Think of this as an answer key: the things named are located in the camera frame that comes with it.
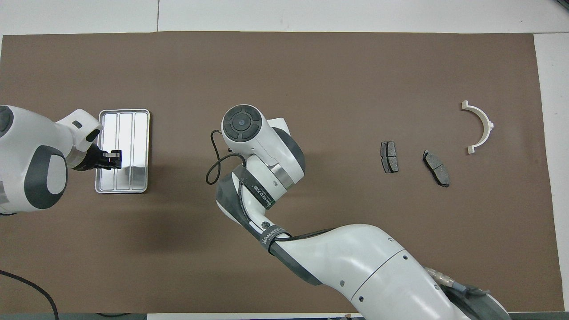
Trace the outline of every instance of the black velcro strap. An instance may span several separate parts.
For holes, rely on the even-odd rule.
[[[267,189],[245,167],[239,165],[233,169],[233,173],[265,209],[269,210],[275,204]]]
[[[288,234],[288,232],[286,232],[286,230],[284,228],[279,227],[276,224],[273,224],[269,228],[266,228],[265,231],[263,231],[263,233],[261,234],[261,237],[259,238],[259,242],[261,243],[261,246],[265,250],[269,251],[269,248],[271,247],[271,243],[273,243],[275,238],[278,235],[280,235],[281,233]]]

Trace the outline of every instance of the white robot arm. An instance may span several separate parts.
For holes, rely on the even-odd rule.
[[[0,214],[52,207],[67,170],[120,168],[121,152],[93,143],[101,124],[78,109],[58,122],[15,106],[0,106]]]
[[[377,227],[354,224],[291,236],[265,217],[306,170],[285,121],[237,105],[225,114],[221,131],[246,161],[218,182],[217,205],[300,278],[336,289],[367,320],[510,319],[486,292],[458,283],[452,288],[450,278],[429,274]]]

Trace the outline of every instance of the white plastic bracket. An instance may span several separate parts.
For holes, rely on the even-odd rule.
[[[490,136],[490,131],[494,129],[494,123],[490,121],[490,119],[488,118],[486,113],[484,113],[484,111],[480,110],[479,108],[473,105],[468,105],[468,100],[464,100],[462,102],[462,108],[463,110],[468,110],[475,113],[480,118],[480,120],[482,121],[482,125],[484,126],[484,132],[482,133],[482,138],[480,138],[480,141],[475,145],[467,147],[468,154],[471,154],[474,153],[474,148],[481,146],[484,142],[486,142],[486,140],[488,140],[488,137]]]

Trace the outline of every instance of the metal tray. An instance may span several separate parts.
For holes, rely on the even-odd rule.
[[[100,194],[142,193],[148,185],[150,112],[146,109],[103,110],[99,149],[122,150],[121,169],[96,169],[95,190]]]

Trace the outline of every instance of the circular button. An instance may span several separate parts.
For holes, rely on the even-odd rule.
[[[233,127],[237,131],[245,131],[251,126],[251,118],[244,113],[240,113],[233,117]]]

